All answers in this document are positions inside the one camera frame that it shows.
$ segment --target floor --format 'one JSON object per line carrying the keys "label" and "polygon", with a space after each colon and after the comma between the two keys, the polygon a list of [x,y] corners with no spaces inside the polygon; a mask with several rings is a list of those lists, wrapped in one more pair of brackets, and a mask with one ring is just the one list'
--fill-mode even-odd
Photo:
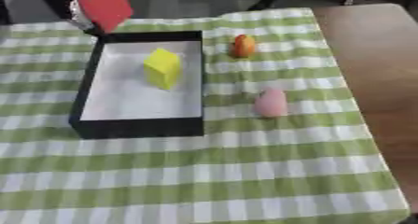
{"label": "floor", "polygon": [[[273,7],[336,6],[340,0],[277,0]],[[58,21],[59,18],[43,0],[6,0],[12,20],[16,23]],[[190,18],[212,17],[228,12],[246,10],[257,0],[130,0],[133,18]],[[418,20],[418,3],[411,14]]]}

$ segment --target wooden table surface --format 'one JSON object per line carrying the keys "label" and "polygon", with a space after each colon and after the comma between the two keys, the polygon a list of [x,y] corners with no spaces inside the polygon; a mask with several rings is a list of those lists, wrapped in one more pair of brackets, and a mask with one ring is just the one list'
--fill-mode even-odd
{"label": "wooden table surface", "polygon": [[378,147],[418,213],[418,24],[389,4],[314,13]]}

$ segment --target green checkered tablecloth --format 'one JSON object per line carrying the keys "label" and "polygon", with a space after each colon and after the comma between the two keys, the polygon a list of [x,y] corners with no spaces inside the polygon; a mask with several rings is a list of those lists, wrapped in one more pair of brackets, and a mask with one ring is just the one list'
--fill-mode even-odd
{"label": "green checkered tablecloth", "polygon": [[[95,39],[66,22],[3,29],[0,223],[396,223],[409,208],[310,9],[129,20],[203,30],[203,137],[80,140],[67,123]],[[236,35],[258,52],[228,56]],[[289,115],[252,111],[266,87]]]}

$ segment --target yellow cube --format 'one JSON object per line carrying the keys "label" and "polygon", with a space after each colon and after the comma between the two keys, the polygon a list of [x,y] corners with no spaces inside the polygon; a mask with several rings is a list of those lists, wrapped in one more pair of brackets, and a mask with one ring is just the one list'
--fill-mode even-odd
{"label": "yellow cube", "polygon": [[144,61],[144,71],[150,84],[169,90],[180,75],[180,59],[166,49],[156,49]]}

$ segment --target peach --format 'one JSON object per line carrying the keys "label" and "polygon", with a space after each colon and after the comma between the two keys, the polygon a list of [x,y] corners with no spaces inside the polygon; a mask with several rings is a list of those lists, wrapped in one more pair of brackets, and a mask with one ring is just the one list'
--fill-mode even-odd
{"label": "peach", "polygon": [[263,117],[287,115],[286,95],[280,89],[268,88],[257,98],[254,109]]}
{"label": "peach", "polygon": [[256,50],[256,40],[250,35],[238,35],[232,45],[232,54],[235,57],[249,57]]}

